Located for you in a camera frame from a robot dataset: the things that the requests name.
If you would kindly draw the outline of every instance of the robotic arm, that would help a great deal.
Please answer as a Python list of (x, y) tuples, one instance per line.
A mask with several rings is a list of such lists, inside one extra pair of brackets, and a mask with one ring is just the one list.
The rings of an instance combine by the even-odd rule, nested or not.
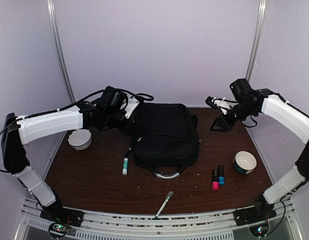
[(18, 118), (14, 113), (6, 116), (1, 140), (4, 167), (37, 199), (42, 207), (42, 218), (58, 223), (69, 221), (79, 227), (83, 213), (63, 207), (57, 194), (30, 164), (23, 145), (56, 133), (91, 127), (97, 128), (100, 134), (107, 127), (118, 128), (130, 135), (135, 124), (134, 110), (143, 100), (138, 94), (128, 96), (121, 89), (108, 86), (102, 96), (93, 102), (83, 100), (63, 110)]
[(213, 109), (219, 108), (222, 111), (214, 120), (210, 128), (212, 131), (228, 132), (237, 122), (263, 113), (287, 127), (305, 144), (293, 168), (255, 198), (253, 209), (236, 211), (237, 225), (240, 226), (264, 219), (267, 215), (273, 216), (274, 203), (294, 193), (309, 180), (309, 116), (289, 104), (278, 93), (266, 88), (252, 89), (246, 79), (236, 80), (230, 85), (230, 89), (237, 101), (233, 107), (224, 98), (209, 96), (205, 101)]

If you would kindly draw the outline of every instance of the dark wood surface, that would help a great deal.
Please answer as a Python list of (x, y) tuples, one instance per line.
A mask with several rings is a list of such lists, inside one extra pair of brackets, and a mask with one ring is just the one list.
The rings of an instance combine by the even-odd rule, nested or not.
[[(98, 137), (92, 130), (89, 148), (76, 151), (63, 140), (46, 182), (66, 207), (120, 214), (155, 215), (169, 191), (174, 194), (162, 214), (200, 213), (249, 206), (271, 185), (260, 156), (242, 124), (228, 133), (211, 132), (219, 114), (211, 108), (191, 108), (198, 116), (200, 152), (197, 162), (173, 180), (157, 179), (147, 169), (135, 166), (129, 156), (128, 175), (122, 175), (123, 155), (130, 137), (117, 129)], [(238, 151), (248, 151), (257, 159), (249, 175), (234, 170), (232, 160)], [(212, 191), (212, 170), (224, 165), (225, 185)], [(175, 167), (162, 168), (173, 173)]]

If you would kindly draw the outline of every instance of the pink marker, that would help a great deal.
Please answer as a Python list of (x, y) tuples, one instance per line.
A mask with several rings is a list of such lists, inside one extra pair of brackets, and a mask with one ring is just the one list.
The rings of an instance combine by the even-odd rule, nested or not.
[(212, 190), (219, 190), (219, 178), (217, 169), (212, 170)]

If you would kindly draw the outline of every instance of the black backpack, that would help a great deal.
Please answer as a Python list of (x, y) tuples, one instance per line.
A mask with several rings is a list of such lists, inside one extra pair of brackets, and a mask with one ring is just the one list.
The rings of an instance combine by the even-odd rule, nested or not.
[[(156, 177), (173, 179), (198, 158), (198, 118), (183, 104), (143, 103), (136, 109), (137, 126), (131, 136), (134, 162)], [(177, 166), (173, 174), (161, 174), (157, 167)]]

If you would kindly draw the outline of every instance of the blue marker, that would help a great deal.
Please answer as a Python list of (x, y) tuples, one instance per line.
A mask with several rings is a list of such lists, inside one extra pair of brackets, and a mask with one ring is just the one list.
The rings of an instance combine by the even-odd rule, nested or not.
[(223, 165), (218, 166), (219, 185), (225, 185), (225, 168)]

